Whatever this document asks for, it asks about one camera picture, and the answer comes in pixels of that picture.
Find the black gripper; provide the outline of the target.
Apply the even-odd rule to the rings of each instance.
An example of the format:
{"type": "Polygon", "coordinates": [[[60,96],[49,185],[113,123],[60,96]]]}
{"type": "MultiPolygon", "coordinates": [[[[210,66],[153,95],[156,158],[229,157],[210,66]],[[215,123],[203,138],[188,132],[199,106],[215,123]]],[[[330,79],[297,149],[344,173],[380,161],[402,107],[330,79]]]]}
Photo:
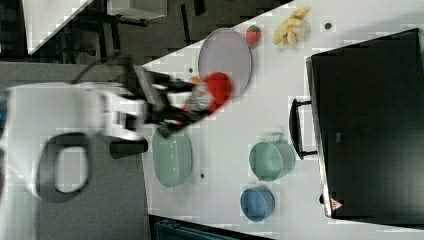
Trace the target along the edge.
{"type": "Polygon", "coordinates": [[[191,92],[195,85],[166,74],[149,71],[141,66],[127,64],[125,87],[137,98],[146,102],[146,124],[159,124],[163,137],[176,134],[211,114],[210,111],[172,112],[167,93],[191,92]]]}

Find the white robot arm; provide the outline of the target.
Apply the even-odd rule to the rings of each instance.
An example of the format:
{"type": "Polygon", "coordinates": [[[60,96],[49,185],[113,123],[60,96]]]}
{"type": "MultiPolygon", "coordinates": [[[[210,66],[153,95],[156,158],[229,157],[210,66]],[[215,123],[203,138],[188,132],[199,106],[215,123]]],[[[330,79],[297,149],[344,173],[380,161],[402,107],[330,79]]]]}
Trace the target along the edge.
{"type": "Polygon", "coordinates": [[[180,79],[123,66],[119,82],[42,82],[1,93],[1,196],[26,190],[48,202],[66,202],[88,183],[91,140],[111,138],[113,158],[146,152],[145,124],[168,138],[198,122],[209,106],[171,105],[169,93],[195,94],[198,86],[180,79]]]}

